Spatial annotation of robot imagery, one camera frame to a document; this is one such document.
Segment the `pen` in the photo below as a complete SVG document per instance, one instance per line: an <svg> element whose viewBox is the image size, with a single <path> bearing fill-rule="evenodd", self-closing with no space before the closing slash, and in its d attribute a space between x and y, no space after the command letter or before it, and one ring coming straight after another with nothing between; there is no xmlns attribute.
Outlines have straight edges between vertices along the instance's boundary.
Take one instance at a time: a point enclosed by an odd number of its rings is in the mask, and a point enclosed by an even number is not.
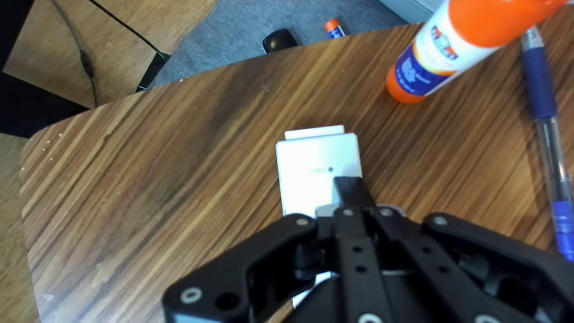
<svg viewBox="0 0 574 323"><path fill-rule="evenodd" d="M574 263L573 187L562 153L558 110L544 42L537 28L522 37L522 67L530 114L537 126L558 252Z"/></svg>

